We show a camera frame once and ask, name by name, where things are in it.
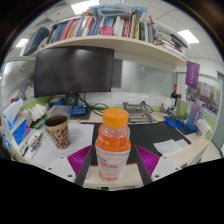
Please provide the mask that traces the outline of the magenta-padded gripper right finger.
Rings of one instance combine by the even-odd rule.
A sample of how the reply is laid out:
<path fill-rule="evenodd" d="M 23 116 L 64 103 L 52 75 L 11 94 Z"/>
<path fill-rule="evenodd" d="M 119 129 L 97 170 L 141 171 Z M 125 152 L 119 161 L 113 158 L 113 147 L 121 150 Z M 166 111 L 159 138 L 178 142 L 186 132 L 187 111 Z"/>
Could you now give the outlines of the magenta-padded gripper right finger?
<path fill-rule="evenodd" d="M 159 157 L 138 145 L 134 146 L 134 154 L 143 185 L 181 170 L 181 167 L 168 157 Z"/>

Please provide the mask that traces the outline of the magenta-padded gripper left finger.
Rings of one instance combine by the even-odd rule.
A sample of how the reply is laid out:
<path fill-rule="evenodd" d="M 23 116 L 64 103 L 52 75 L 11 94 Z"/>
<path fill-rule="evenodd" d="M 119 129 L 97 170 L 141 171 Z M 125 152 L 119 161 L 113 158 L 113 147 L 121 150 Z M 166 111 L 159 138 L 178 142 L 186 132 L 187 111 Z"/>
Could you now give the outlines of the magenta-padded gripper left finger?
<path fill-rule="evenodd" d="M 68 157 L 59 156 L 46 168 L 46 171 L 78 186 L 82 186 L 85 179 L 91 176 L 91 161 L 93 156 L 94 147 L 89 145 Z"/>

